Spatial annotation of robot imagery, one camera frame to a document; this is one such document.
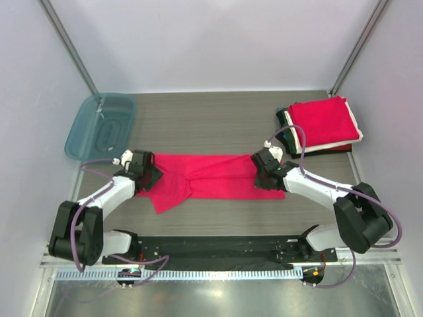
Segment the dark green t-shirt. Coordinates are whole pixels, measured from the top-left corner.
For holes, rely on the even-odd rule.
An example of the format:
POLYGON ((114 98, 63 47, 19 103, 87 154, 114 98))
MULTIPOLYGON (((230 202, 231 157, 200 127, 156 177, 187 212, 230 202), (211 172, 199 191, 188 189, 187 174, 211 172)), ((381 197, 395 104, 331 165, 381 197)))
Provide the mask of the dark green t-shirt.
POLYGON ((291 129, 287 127, 286 124, 284 124, 282 127, 284 128, 284 130, 277 134, 276 139, 283 144, 288 154, 290 154, 291 156, 295 156, 297 154, 297 147, 293 133, 291 129))

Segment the dark red t-shirt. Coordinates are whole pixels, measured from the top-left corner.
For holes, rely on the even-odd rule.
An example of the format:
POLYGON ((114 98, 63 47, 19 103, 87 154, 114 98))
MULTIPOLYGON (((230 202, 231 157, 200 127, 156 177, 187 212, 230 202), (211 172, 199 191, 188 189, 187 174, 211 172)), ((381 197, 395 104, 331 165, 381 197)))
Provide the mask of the dark red t-shirt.
POLYGON ((339 146, 329 148, 328 151, 351 152, 352 151, 352 145, 351 144, 339 145, 339 146))

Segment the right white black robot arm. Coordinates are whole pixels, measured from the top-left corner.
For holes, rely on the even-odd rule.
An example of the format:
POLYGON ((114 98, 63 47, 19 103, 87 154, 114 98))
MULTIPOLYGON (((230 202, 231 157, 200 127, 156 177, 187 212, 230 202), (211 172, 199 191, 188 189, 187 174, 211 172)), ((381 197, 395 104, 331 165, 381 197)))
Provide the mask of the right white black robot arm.
POLYGON ((394 227, 376 192, 366 183, 339 184, 295 162, 282 162, 278 147, 264 147, 250 159, 256 168, 256 188, 297 194, 334 213, 335 225, 314 225, 297 238, 299 256, 305 261, 337 247, 364 254, 394 227))

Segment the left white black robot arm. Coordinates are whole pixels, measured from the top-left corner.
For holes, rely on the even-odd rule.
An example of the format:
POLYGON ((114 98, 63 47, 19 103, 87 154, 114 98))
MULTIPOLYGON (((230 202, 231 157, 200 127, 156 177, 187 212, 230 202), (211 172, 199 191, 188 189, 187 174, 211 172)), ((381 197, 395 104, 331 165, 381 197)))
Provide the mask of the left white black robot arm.
POLYGON ((72 261, 79 271, 105 257, 119 256, 128 264, 139 259, 138 235, 120 229, 106 232, 104 220, 123 202, 152 190, 163 176, 149 151, 127 150, 119 158, 99 161, 120 169, 95 193, 59 205, 48 244, 50 256, 72 261))

